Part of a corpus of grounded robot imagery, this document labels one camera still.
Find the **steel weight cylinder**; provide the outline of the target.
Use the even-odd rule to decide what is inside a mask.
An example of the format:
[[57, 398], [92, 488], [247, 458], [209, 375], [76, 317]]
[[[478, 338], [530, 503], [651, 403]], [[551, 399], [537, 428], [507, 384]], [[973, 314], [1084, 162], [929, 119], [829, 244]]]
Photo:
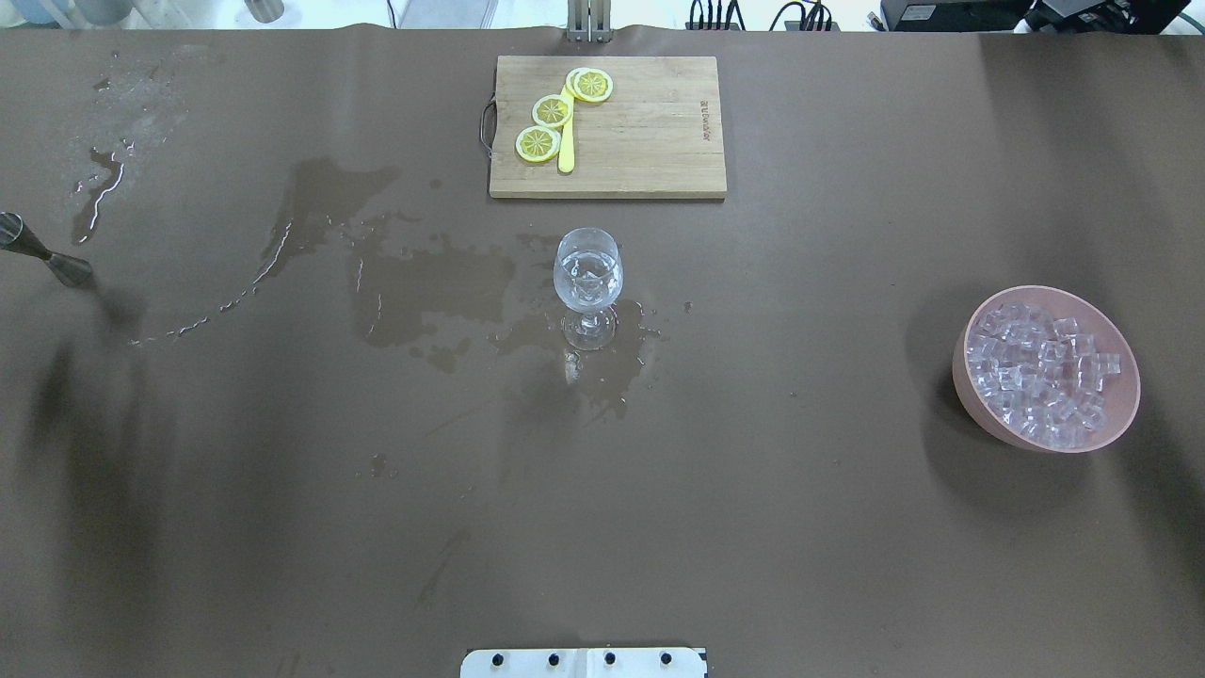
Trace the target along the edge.
[[282, 0], [245, 0], [249, 17], [259, 24], [272, 24], [283, 17], [286, 4]]

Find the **yellow plastic knife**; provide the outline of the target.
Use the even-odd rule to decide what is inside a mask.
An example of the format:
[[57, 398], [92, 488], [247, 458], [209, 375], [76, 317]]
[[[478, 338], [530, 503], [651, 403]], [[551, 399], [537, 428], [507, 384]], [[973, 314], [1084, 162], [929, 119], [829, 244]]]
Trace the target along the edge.
[[575, 107], [577, 99], [570, 86], [563, 87], [562, 96], [568, 100], [568, 117], [562, 125], [562, 142], [559, 154], [556, 158], [556, 170], [559, 173], [569, 175], [574, 173], [576, 167]]

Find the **aluminium frame post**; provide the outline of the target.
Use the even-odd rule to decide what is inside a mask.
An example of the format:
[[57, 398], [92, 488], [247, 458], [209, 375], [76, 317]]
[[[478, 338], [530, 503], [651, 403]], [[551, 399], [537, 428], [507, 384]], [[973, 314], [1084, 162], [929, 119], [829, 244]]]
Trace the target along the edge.
[[569, 0], [565, 39], [572, 43], [609, 43], [615, 39], [610, 0]]

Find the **steel double jigger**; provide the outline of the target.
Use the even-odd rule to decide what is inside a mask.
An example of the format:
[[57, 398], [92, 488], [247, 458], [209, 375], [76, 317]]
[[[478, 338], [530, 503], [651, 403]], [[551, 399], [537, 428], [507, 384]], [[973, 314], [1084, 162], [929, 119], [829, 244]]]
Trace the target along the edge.
[[90, 263], [77, 257], [49, 250], [27, 226], [22, 216], [16, 212], [1, 212], [1, 249], [33, 257], [43, 263], [55, 279], [72, 288], [92, 288], [94, 271]]

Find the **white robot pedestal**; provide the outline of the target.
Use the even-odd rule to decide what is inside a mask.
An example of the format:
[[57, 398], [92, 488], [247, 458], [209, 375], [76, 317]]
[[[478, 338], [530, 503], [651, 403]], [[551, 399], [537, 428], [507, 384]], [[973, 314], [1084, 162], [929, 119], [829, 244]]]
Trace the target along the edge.
[[705, 649], [580, 647], [476, 649], [460, 677], [709, 677]]

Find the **bamboo cutting board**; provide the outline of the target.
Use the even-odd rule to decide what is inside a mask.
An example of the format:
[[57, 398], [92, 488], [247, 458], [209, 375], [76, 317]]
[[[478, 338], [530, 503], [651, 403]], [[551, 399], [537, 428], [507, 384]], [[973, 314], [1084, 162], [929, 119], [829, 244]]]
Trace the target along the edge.
[[[515, 143], [543, 95], [576, 67], [615, 79], [601, 104], [575, 107], [575, 169], [527, 163]], [[728, 194], [715, 57], [499, 57], [488, 193], [495, 199], [724, 199]]]

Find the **clear ice cubes pile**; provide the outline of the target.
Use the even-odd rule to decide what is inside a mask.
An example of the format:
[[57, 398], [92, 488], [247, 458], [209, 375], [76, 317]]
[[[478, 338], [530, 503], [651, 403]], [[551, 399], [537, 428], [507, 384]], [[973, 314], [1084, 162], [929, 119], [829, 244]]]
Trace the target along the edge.
[[956, 360], [991, 415], [1028, 443], [1060, 452], [1097, 441], [1111, 419], [1112, 387], [1127, 373], [1075, 316], [1036, 303], [989, 306], [960, 340]]

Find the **pink bowl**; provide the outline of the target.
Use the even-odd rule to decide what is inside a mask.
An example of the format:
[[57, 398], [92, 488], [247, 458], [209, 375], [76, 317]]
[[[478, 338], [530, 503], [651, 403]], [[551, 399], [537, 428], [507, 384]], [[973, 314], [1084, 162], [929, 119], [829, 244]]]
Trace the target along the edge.
[[960, 403], [999, 441], [1031, 452], [1094, 452], [1139, 412], [1141, 378], [1115, 323], [1082, 297], [1016, 285], [972, 312], [952, 359]]

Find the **clear wine glass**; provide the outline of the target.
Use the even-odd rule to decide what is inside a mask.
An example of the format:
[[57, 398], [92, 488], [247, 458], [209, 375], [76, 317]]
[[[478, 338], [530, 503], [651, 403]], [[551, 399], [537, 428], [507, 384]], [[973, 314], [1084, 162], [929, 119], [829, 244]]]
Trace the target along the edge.
[[577, 350], [600, 350], [615, 340], [615, 303], [623, 287], [619, 244], [600, 228], [565, 234], [554, 258], [554, 289], [565, 313], [562, 331]]

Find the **lemon slice middle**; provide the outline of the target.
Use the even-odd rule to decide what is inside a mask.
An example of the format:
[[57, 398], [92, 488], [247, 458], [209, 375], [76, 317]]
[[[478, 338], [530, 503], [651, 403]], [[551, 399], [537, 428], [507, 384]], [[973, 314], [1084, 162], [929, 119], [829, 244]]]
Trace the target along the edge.
[[565, 93], [548, 94], [531, 106], [531, 120], [537, 126], [560, 130], [574, 113], [575, 99]]

